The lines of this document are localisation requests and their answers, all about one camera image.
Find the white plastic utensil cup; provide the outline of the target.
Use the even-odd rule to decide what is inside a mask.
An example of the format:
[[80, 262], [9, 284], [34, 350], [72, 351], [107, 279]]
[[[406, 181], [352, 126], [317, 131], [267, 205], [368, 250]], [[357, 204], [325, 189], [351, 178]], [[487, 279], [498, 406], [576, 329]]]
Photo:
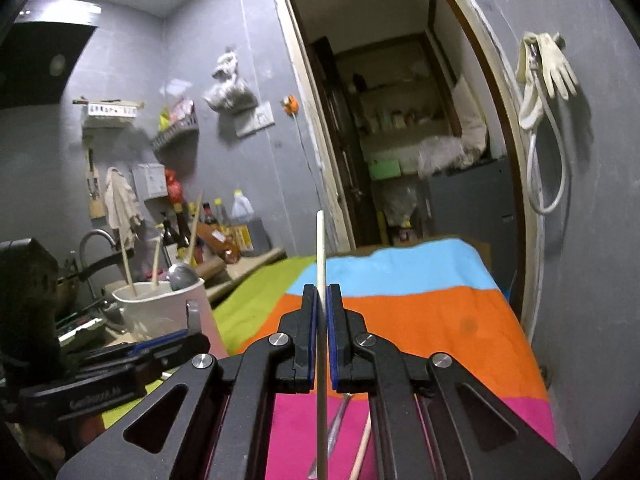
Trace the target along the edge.
[[135, 340], [149, 340], [186, 330], [188, 302], [194, 302], [200, 315], [196, 325], [209, 340], [209, 352], [218, 359], [229, 355], [201, 278], [196, 284], [180, 290], [172, 290], [168, 281], [159, 281], [156, 287], [151, 282], [136, 283], [134, 288], [135, 294], [130, 286], [116, 289], [113, 297], [128, 332]]

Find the orange wall hook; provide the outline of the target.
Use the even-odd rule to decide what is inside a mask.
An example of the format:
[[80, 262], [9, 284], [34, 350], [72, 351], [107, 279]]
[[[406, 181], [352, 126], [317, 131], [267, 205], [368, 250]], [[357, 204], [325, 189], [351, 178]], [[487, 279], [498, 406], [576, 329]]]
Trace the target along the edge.
[[298, 101], [292, 94], [285, 96], [281, 101], [281, 105], [283, 107], [283, 110], [285, 111], [285, 114], [290, 117], [295, 117], [299, 112]]

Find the chrome kitchen faucet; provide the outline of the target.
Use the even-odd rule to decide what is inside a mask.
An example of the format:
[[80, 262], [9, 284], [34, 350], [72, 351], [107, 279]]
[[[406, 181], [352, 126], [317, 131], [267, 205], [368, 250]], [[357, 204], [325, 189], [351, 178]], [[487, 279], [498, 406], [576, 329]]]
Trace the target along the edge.
[[115, 237], [106, 229], [92, 229], [80, 240], [78, 257], [81, 272], [85, 272], [93, 263], [110, 256], [117, 248]]

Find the white rubber glove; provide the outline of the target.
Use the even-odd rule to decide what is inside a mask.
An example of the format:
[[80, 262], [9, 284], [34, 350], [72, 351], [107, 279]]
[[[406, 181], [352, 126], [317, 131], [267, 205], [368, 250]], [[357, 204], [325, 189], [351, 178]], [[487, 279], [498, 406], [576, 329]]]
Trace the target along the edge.
[[551, 99], [559, 96], [564, 101], [576, 96], [579, 86], [577, 76], [554, 37], [544, 32], [537, 36], [537, 44], [548, 96]]

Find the black cooking pan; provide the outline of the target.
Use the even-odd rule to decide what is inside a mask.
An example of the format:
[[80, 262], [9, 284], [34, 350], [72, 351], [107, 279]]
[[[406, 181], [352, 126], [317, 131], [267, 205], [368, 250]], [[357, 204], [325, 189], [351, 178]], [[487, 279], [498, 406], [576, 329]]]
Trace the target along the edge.
[[65, 282], [73, 280], [85, 282], [88, 280], [88, 278], [90, 278], [90, 276], [96, 274], [96, 272], [99, 272], [102, 269], [107, 268], [108, 266], [114, 266], [114, 264], [122, 263], [122, 257], [131, 259], [133, 256], [134, 248], [129, 248], [126, 250], [126, 252], [114, 252], [114, 254], [111, 254], [108, 257], [102, 258], [95, 263], [89, 264], [85, 269], [70, 272], [69, 274], [60, 276], [56, 284], [58, 286], [62, 286]]

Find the wooden chopstick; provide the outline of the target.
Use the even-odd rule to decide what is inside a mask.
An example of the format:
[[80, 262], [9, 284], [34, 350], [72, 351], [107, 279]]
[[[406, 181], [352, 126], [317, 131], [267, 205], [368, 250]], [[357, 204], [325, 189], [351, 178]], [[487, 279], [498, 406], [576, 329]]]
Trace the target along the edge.
[[368, 414], [366, 423], [364, 424], [363, 432], [358, 445], [358, 450], [354, 462], [352, 463], [352, 469], [350, 470], [349, 480], [358, 480], [360, 472], [362, 471], [362, 465], [364, 458], [366, 457], [367, 448], [369, 445], [369, 439], [372, 429], [371, 414]]
[[318, 292], [318, 335], [317, 335], [317, 478], [328, 478], [328, 423], [326, 422], [326, 227], [324, 211], [316, 217], [317, 244], [317, 292]]
[[120, 252], [122, 253], [122, 265], [124, 266], [126, 282], [131, 290], [132, 296], [136, 298], [138, 296], [137, 289], [136, 289], [136, 285], [134, 284], [134, 280], [132, 279], [130, 266], [129, 266], [129, 258], [127, 256], [126, 240], [125, 240], [125, 237], [122, 235], [122, 232], [118, 232], [118, 238], [119, 238]]
[[200, 212], [202, 209], [202, 203], [204, 198], [204, 191], [201, 191], [198, 194], [198, 199], [195, 202], [195, 207], [192, 211], [192, 219], [191, 219], [191, 236], [188, 250], [186, 251], [186, 258], [184, 262], [190, 266], [192, 264], [194, 249], [196, 245], [196, 239], [198, 238], [198, 224], [200, 223]]

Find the clear plastic bag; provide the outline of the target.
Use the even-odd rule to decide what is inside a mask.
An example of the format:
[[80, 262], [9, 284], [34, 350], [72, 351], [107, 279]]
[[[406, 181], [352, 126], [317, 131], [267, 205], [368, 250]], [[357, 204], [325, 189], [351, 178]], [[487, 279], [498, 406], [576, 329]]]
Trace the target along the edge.
[[468, 150], [456, 136], [429, 136], [418, 145], [419, 177], [431, 177], [448, 169], [465, 169], [476, 161], [473, 151]]

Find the plastic bag on wall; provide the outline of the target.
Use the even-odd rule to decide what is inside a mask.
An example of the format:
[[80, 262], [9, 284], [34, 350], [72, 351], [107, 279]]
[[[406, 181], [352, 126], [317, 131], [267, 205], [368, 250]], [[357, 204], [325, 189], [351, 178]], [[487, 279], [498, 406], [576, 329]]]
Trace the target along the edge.
[[237, 115], [257, 106], [254, 92], [239, 74], [239, 60], [235, 50], [227, 49], [217, 58], [212, 77], [215, 82], [203, 94], [203, 99], [214, 112]]

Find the red plastic bag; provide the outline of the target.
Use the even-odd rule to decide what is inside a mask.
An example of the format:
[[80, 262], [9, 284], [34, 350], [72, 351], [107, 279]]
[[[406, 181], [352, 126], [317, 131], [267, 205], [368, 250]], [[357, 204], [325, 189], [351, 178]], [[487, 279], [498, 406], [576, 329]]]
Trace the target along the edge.
[[165, 180], [166, 180], [166, 188], [167, 188], [167, 195], [168, 195], [169, 201], [172, 204], [182, 204], [183, 189], [182, 189], [181, 183], [177, 179], [175, 171], [166, 168]]

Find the black range hood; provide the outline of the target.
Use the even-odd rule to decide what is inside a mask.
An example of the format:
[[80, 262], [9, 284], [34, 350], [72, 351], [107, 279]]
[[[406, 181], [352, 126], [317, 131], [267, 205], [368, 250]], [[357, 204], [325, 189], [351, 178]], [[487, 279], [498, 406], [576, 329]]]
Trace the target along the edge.
[[60, 102], [101, 14], [91, 2], [29, 0], [1, 41], [1, 107]]

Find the orange snack packet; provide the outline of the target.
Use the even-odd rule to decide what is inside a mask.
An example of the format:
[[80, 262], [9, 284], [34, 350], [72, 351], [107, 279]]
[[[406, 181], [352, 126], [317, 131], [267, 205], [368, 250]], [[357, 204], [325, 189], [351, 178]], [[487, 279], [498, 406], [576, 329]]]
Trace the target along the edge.
[[218, 224], [200, 222], [196, 227], [196, 232], [209, 249], [225, 263], [239, 262], [241, 258], [239, 247], [235, 245], [232, 236], [226, 234]]

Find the hanging beige cloth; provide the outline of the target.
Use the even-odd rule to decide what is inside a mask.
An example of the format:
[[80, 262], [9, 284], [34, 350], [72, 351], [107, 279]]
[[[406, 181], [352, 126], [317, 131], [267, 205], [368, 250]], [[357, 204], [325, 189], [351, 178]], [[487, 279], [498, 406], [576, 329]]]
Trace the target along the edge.
[[117, 232], [126, 249], [133, 248], [144, 218], [136, 193], [116, 167], [107, 169], [104, 203], [108, 225]]

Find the white wall socket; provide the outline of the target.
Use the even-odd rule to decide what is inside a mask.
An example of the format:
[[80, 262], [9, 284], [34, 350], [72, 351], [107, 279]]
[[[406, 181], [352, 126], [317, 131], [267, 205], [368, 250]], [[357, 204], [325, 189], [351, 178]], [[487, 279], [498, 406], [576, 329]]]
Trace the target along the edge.
[[244, 138], [244, 136], [269, 128], [276, 123], [270, 102], [262, 103], [251, 110], [237, 114], [233, 121], [235, 134], [238, 138]]

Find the dark bottle yellow cap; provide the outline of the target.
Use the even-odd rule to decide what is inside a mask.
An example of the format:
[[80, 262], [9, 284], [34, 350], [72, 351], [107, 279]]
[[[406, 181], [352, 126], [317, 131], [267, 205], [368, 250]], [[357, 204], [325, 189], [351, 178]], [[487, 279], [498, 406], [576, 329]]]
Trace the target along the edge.
[[163, 248], [166, 254], [167, 262], [171, 266], [178, 260], [178, 240], [175, 230], [172, 228], [171, 223], [167, 217], [167, 214], [162, 213], [163, 221]]

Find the ornate silver fork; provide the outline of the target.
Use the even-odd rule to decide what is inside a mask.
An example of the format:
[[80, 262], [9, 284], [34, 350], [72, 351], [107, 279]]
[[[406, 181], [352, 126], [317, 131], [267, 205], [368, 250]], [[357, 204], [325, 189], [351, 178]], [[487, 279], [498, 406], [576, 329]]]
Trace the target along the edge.
[[152, 265], [152, 278], [151, 278], [151, 289], [155, 290], [158, 286], [158, 269], [160, 268], [160, 248], [162, 248], [163, 241], [158, 236], [155, 239], [154, 245], [154, 255], [153, 255], [153, 265]]

